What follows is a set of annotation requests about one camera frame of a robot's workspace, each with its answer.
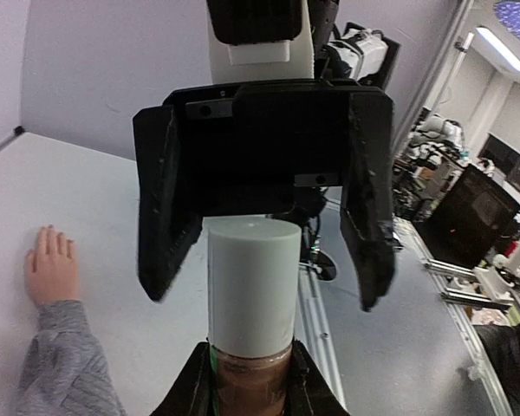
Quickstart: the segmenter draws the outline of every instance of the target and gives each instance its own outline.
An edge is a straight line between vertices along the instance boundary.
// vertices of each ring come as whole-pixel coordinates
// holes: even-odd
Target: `white cylinder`
[[[278,354],[293,339],[301,229],[267,218],[213,221],[208,234],[209,335],[236,357]]]

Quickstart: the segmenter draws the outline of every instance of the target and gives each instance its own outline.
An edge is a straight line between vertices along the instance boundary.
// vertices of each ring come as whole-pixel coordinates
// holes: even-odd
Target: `fluorescent light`
[[[501,40],[489,29],[480,26],[476,29],[478,33],[497,50],[499,54],[518,72],[520,72],[520,60],[512,53]]]

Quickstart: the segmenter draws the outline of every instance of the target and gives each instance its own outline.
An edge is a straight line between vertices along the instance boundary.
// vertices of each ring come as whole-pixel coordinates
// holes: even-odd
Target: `white robot component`
[[[221,415],[283,412],[301,235],[297,225],[267,218],[225,218],[209,227],[208,339],[224,386]]]
[[[493,176],[493,173],[495,172],[495,164],[491,159],[478,159],[476,167],[490,178]]]
[[[406,149],[406,156],[410,159],[418,159],[426,154],[425,144],[434,143],[461,149],[464,132],[456,121],[434,115],[412,131],[408,139],[410,143]],[[436,166],[441,164],[441,158],[438,155],[432,156],[429,160]]]
[[[378,73],[389,49],[381,32],[371,29],[350,29],[328,47],[337,53],[343,66],[349,67],[349,78],[357,81]]]
[[[226,45],[208,22],[211,80],[214,84],[314,78],[314,44],[308,1],[302,0],[302,32],[291,41]]]
[[[454,121],[447,120],[440,115],[434,115],[412,132],[410,135],[410,147],[420,146],[428,141],[434,143],[451,142],[456,147],[461,147],[463,139],[462,127]]]

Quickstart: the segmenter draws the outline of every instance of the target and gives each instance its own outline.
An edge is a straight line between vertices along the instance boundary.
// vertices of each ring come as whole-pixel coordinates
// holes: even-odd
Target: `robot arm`
[[[335,11],[335,1],[312,3]],[[215,85],[172,92],[133,118],[143,288],[162,299],[204,217],[281,215],[301,206],[304,190],[342,186],[341,234],[370,310],[394,273],[393,103],[356,81],[314,79],[324,35],[311,35],[307,0],[208,6]],[[315,28],[327,32],[323,23]],[[211,414],[210,357],[199,344],[154,414]],[[285,414],[347,415],[298,341],[288,396]]]
[[[417,147],[429,141],[450,142],[453,146],[460,147],[463,142],[462,127],[456,121],[434,115],[412,133],[409,146]]]

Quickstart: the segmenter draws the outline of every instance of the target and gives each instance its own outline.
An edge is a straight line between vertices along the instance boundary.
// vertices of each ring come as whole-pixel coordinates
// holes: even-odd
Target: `person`
[[[127,415],[88,326],[75,243],[52,225],[42,228],[26,256],[25,282],[39,329],[23,364],[15,415]]]
[[[485,352],[495,368],[515,416],[520,415],[520,325],[477,325]]]

